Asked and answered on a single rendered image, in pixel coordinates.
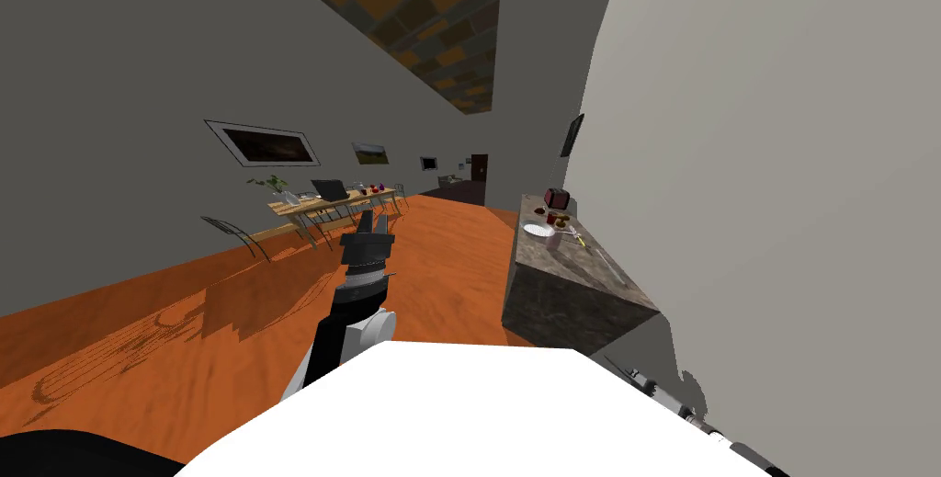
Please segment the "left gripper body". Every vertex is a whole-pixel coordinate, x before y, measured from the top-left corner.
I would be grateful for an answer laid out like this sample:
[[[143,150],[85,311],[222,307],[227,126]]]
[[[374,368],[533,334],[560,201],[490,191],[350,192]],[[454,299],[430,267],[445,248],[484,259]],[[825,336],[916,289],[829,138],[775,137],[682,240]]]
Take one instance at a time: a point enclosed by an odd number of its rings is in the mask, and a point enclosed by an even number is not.
[[[389,233],[345,233],[341,263],[350,267],[384,262],[391,255],[395,236]]]

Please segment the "wooden dining table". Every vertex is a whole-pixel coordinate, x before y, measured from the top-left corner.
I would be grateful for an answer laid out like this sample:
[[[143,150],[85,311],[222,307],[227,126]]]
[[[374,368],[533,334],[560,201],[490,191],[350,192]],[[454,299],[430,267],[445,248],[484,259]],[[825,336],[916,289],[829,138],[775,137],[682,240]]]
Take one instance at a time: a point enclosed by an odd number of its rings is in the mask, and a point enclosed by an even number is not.
[[[357,226],[368,210],[380,207],[385,212],[400,215],[400,205],[407,202],[402,186],[363,183],[346,186],[334,179],[316,180],[312,183],[312,194],[302,195],[288,191],[286,182],[277,176],[251,179],[248,183],[273,189],[274,201],[268,207],[290,226],[297,227],[302,239],[312,247],[319,241],[329,243],[330,231]]]

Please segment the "large dark framed picture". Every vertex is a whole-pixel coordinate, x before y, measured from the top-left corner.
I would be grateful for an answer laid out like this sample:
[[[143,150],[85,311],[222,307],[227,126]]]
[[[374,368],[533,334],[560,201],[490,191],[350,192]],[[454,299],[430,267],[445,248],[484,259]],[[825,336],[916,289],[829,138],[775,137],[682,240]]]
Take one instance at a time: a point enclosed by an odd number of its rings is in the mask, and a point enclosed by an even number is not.
[[[302,132],[209,119],[205,119],[204,123],[242,167],[317,167],[322,165]]]

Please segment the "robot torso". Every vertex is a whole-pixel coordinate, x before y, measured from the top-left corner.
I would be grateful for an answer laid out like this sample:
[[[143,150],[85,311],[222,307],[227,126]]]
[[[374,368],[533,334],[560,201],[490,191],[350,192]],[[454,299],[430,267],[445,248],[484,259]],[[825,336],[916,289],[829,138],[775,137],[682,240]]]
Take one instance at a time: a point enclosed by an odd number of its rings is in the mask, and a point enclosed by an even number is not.
[[[387,341],[177,477],[768,477],[570,349]]]

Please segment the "silver fork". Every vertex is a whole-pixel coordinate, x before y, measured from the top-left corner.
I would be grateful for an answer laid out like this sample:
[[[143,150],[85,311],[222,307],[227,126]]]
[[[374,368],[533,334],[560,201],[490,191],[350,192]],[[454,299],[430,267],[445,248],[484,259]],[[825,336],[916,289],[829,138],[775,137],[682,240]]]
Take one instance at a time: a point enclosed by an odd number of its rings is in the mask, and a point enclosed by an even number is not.
[[[602,262],[606,265],[606,267],[608,267],[608,270],[611,276],[615,278],[620,284],[626,286],[626,282],[624,278],[621,277],[621,275],[619,274],[615,266],[605,257],[604,252],[599,248],[595,248],[594,251],[598,255],[598,257],[602,260]]]

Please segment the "black wall television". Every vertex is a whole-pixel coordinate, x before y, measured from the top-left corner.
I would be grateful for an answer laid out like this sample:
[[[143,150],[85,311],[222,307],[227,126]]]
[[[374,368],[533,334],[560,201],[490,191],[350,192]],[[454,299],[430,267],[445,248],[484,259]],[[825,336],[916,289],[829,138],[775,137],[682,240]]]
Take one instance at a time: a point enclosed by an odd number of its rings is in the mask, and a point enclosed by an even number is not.
[[[583,121],[584,121],[584,113],[578,115],[576,119],[572,121],[570,126],[568,126],[568,131],[565,137],[565,141],[561,148],[560,158],[568,158],[571,156],[574,143],[577,139],[577,136],[579,134]]]

